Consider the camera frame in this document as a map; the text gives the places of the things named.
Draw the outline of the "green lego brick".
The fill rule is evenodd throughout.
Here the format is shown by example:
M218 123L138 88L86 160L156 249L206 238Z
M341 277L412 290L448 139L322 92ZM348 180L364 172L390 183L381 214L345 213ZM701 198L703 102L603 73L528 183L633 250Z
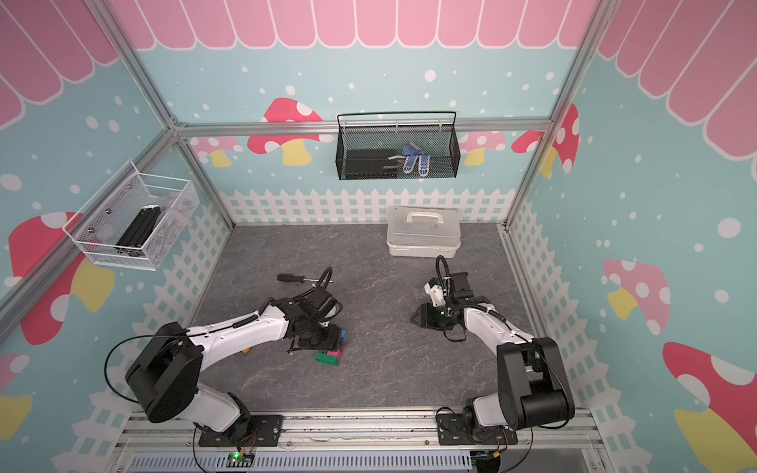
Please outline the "green lego brick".
M317 356L315 356L315 360L319 364L327 365L327 366L339 366L341 362L341 358L337 359L334 357L329 356L328 352L318 352Z

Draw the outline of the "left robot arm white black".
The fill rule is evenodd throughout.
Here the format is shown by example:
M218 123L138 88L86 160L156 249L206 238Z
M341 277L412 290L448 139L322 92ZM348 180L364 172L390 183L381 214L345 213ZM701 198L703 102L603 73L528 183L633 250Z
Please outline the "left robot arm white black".
M267 299L257 311L219 323L162 326L126 372L125 380L150 422L183 419L231 443L244 443L259 424L232 393L199 381L202 372L244 350L289 340L290 350L336 352L342 329L332 320L343 310L329 291L313 288L293 298Z

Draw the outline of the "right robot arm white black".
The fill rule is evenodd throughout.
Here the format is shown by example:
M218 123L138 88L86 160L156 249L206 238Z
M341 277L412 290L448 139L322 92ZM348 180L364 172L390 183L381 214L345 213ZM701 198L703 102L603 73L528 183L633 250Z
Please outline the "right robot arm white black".
M514 443L515 433L533 427L558 429L576 414L560 349L549 337L519 329L485 297L476 297L465 272L436 276L424 291L430 298L411 322L448 335L460 327L496 357L497 390L467 400L461 413L443 410L440 439L463 443Z

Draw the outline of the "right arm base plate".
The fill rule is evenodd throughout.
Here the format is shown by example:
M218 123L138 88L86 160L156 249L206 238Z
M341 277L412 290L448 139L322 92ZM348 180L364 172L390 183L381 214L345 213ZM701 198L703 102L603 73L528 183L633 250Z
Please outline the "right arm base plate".
M442 409L435 414L440 445L516 445L516 432L506 426L483 427L472 414Z

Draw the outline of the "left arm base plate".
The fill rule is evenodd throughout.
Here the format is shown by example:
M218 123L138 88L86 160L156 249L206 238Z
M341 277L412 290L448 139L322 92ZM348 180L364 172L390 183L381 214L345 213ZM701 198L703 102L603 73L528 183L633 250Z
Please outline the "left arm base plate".
M242 417L223 433L200 430L199 447L277 447L283 431L282 415Z

